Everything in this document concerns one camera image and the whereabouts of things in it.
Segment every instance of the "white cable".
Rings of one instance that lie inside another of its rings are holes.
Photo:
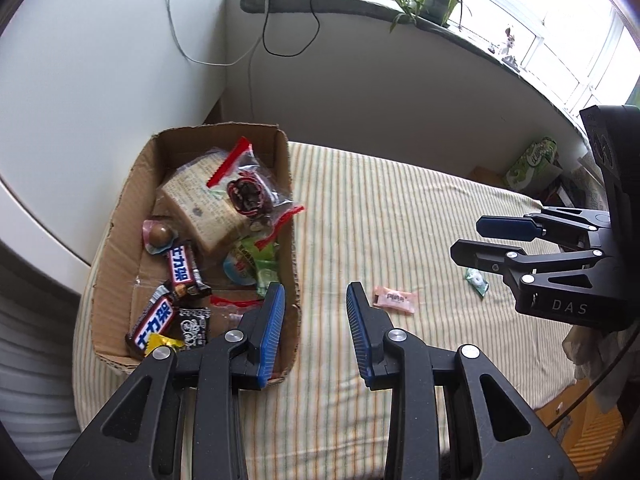
[[[172,14],[171,14],[171,0],[164,0],[164,2],[166,4],[166,13],[167,13],[167,16],[169,17],[169,28],[171,29],[171,35],[174,38],[175,46],[178,47],[180,54],[182,54],[186,59],[188,59],[191,62],[198,63],[200,65],[207,65],[207,66],[233,66],[238,62],[242,61],[250,53],[252,53],[260,44],[260,40],[262,39],[262,30],[264,29],[264,26],[260,28],[260,34],[258,35],[258,38],[255,40],[254,45],[249,50],[247,50],[244,54],[242,54],[242,56],[236,59],[233,63],[207,63],[205,61],[198,61],[197,59],[193,59],[192,57],[188,56],[187,53],[185,53],[184,49],[180,45],[178,36],[175,33],[174,18],[172,17]],[[269,0],[264,0],[264,21],[265,22],[268,19],[268,15],[267,15],[268,9],[269,9]]]

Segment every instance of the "bed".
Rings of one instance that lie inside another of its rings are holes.
[[[417,292],[417,312],[391,314],[393,323],[433,346],[477,345],[533,408],[574,383],[574,367],[561,348],[569,327],[517,314],[499,276],[487,276],[490,289],[482,300],[449,257],[458,238],[480,239],[479,216],[521,216],[539,210],[538,202],[371,156],[295,142],[289,149],[295,198],[306,205],[295,220],[302,332],[287,379],[241,393],[250,478],[382,476],[390,392],[370,392],[359,377],[344,305],[352,281],[362,282],[369,295],[375,285]],[[522,246],[531,253],[558,251],[540,240]],[[92,350],[95,271],[74,337],[81,428],[125,378]],[[441,449],[448,446],[444,424],[441,416]],[[184,448],[190,449],[188,438]],[[183,478],[190,476],[189,455],[183,453]]]

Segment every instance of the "blue gripper pad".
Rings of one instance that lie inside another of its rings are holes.
[[[384,310],[369,306],[360,282],[347,287],[347,316],[360,376],[372,388],[374,364],[384,359],[384,335],[394,326]]]
[[[533,218],[511,216],[481,216],[476,222],[476,231],[485,238],[531,242],[542,236],[542,227]]]
[[[269,291],[264,298],[265,303],[272,301],[271,312],[267,320],[262,341],[260,342],[260,362],[258,364],[258,385],[264,388],[267,381],[273,373],[273,365],[276,360],[276,351],[278,349],[278,341],[280,340],[280,330],[282,329],[282,318],[284,317],[284,287],[275,283],[271,283],[270,288],[274,288],[274,294],[271,296]]]

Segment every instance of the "cloth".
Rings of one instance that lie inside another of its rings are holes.
[[[481,299],[449,257],[458,238],[480,240],[475,225],[481,215],[522,216],[540,210],[538,202],[389,160],[293,142],[289,149],[294,198],[306,206],[294,220],[300,346],[282,384],[241,392],[250,478],[382,477],[391,392],[370,392],[358,374],[345,307],[352,281],[363,283],[370,300],[376,285],[417,293],[415,314],[390,313],[395,326],[432,346],[477,345],[533,408],[574,382],[561,349],[570,327],[516,313],[511,291],[494,274],[485,275],[490,288]],[[529,254],[558,251],[541,240],[522,246]],[[82,428],[124,380],[92,351],[94,276],[95,268],[74,344]],[[439,420],[443,430],[443,411]],[[183,478],[189,477],[188,454]]]
[[[572,327],[562,342],[562,349],[575,364],[575,378],[588,378],[593,383],[620,353],[636,326],[637,321],[622,332],[612,332],[606,336],[593,328]],[[602,413],[607,413],[616,405],[627,381],[640,381],[640,337],[594,389],[593,395]]]

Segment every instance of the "black cable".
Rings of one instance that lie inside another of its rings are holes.
[[[551,424],[548,424],[546,426],[546,428],[548,430],[552,430],[553,427],[556,424],[558,424],[558,422],[560,422],[567,415],[569,415],[569,413],[571,413],[584,399],[587,398],[587,396],[594,389],[596,389],[598,384],[600,384],[605,379],[605,377],[607,377],[607,375],[609,375],[609,373],[613,370],[613,368],[615,368],[616,365],[620,362],[620,360],[625,356],[626,352],[631,348],[631,345],[634,343],[634,341],[638,337],[638,334],[640,334],[640,322],[638,322],[638,326],[636,326],[636,329],[633,331],[631,337],[625,343],[625,345],[622,347],[622,349],[620,350],[618,355],[616,355],[615,359],[613,359],[611,364],[605,368],[605,370],[598,376],[598,378],[595,381],[593,381],[593,383],[591,383],[591,385],[582,393],[582,395],[580,397],[575,399],[574,402],[572,402],[572,404],[566,410],[564,410],[564,412],[562,412],[560,415],[556,416],[556,418],[551,422]]]
[[[262,26],[262,46],[269,54],[277,57],[296,57],[302,54],[306,49],[308,49],[311,46],[311,44],[316,40],[316,38],[318,37],[318,34],[320,33],[320,20],[316,16],[316,12],[314,10],[314,0],[309,0],[309,7],[311,8],[311,13],[313,14],[314,18],[316,19],[316,23],[318,24],[318,28],[316,28],[316,33],[311,38],[311,41],[309,41],[309,43],[307,43],[300,52],[297,52],[295,54],[278,54],[277,52],[272,52],[271,50],[269,50],[269,47],[267,47],[267,43],[264,39],[265,33],[267,31],[267,23],[269,23],[269,12],[271,10],[271,0],[269,0],[269,5],[267,6],[267,16],[265,17],[264,25]]]

